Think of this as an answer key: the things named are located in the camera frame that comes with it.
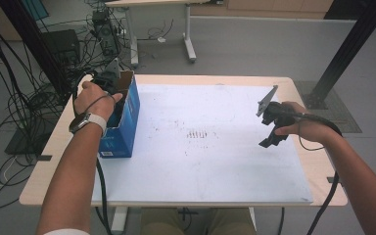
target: gray floor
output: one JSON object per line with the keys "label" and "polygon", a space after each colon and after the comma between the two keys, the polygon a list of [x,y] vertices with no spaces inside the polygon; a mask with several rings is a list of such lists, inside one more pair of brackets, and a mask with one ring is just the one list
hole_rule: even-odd
{"label": "gray floor", "polygon": [[[164,44],[143,41],[139,43],[141,58],[136,73],[288,76],[316,81],[352,26],[353,22],[193,18],[192,40],[198,56],[195,64],[187,60],[182,40],[171,39]],[[179,29],[176,26],[172,33]],[[22,54],[20,44],[13,45]],[[26,81],[20,78],[20,83],[27,89]],[[376,30],[334,89],[362,130],[346,137],[376,172]],[[0,78],[0,121],[8,114],[7,100]],[[0,132],[0,165],[9,158],[3,149],[14,130],[8,125]],[[20,185],[0,194],[0,205],[16,199],[22,188]],[[287,208],[283,234],[306,233],[316,212]],[[276,234],[280,214],[280,208],[256,208],[258,234]],[[38,217],[39,208],[19,203],[1,209],[0,234],[32,234]],[[131,210],[126,234],[138,234],[138,218],[139,210]],[[201,218],[193,216],[189,234],[200,233]],[[104,234],[95,214],[92,233]],[[347,205],[327,209],[315,234],[362,234],[362,230]]]}

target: person's left hand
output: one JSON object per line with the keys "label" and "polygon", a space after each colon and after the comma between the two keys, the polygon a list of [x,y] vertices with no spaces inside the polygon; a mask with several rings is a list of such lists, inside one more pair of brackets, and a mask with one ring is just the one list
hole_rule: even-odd
{"label": "person's left hand", "polygon": [[94,115],[102,117],[105,121],[109,119],[113,110],[115,109],[115,104],[118,102],[122,95],[117,93],[115,95],[109,96],[103,91],[98,85],[90,82],[84,81],[82,83],[82,91],[77,96],[74,101],[74,108],[78,114],[83,113],[86,109],[97,99],[103,97],[96,103],[94,103],[90,108],[88,108],[87,113],[92,113]]}

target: white board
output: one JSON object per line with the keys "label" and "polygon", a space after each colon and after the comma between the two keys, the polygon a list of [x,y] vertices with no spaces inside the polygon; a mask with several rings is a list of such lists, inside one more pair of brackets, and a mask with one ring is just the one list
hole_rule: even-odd
{"label": "white board", "polygon": [[[272,87],[138,85],[133,156],[100,159],[108,201],[163,204],[309,204],[291,138],[265,149],[273,125],[256,116]],[[101,201],[96,175],[93,201]]]}

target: open box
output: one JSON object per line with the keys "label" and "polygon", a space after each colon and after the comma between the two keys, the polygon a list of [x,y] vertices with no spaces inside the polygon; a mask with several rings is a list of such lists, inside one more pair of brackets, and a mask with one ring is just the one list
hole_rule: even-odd
{"label": "open box", "polygon": [[108,120],[106,134],[100,140],[101,158],[130,158],[133,151],[140,101],[132,70],[120,72],[117,91],[123,94]]}

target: desk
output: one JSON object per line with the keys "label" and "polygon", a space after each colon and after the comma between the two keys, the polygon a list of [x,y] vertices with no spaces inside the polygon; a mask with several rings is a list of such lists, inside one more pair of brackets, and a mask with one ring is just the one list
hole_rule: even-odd
{"label": "desk", "polygon": [[130,63],[134,68],[139,65],[138,51],[137,51],[137,38],[133,32],[132,16],[130,7],[132,6],[149,6],[149,5],[160,5],[160,4],[185,4],[185,32],[183,33],[185,47],[188,52],[188,57],[191,62],[197,60],[195,55],[194,47],[191,42],[190,35],[190,16],[192,3],[205,3],[209,0],[120,0],[115,2],[107,2],[106,6],[110,8],[123,8],[127,20],[127,30],[130,37]]}
{"label": "desk", "polygon": [[[143,75],[136,74],[138,84],[178,84],[178,85],[215,85],[226,84],[234,86],[273,86],[279,85],[277,97],[279,101],[297,101],[302,104],[299,93],[290,78],[286,77],[258,77],[258,76],[206,76],[206,75]],[[23,192],[20,196],[20,202],[23,205],[42,205],[46,191],[50,184],[51,178],[54,175],[55,169],[60,161],[61,155],[65,150],[71,135],[68,133],[68,126],[72,120],[73,113],[71,109],[71,100],[69,100],[67,107],[60,117],[57,126],[51,135],[47,146],[43,151],[43,155],[51,155],[52,158],[48,162],[38,162],[35,169],[26,183]],[[290,136],[297,148],[298,156],[305,176],[308,181],[309,189],[313,198],[311,206],[320,206],[324,202],[331,184],[327,177],[334,175],[334,169],[331,166],[328,156],[325,151],[308,152],[301,147],[299,139],[296,136]],[[317,144],[305,143],[309,148],[315,148]],[[338,187],[331,206],[343,206],[348,202],[344,190],[341,186]],[[93,206],[100,206],[100,203],[93,203]],[[161,205],[149,205],[143,202],[113,202],[110,206],[120,207],[149,207],[149,206],[177,206],[172,202],[163,202]],[[268,204],[261,204],[253,202],[242,205],[244,207],[254,206],[270,206]]]}

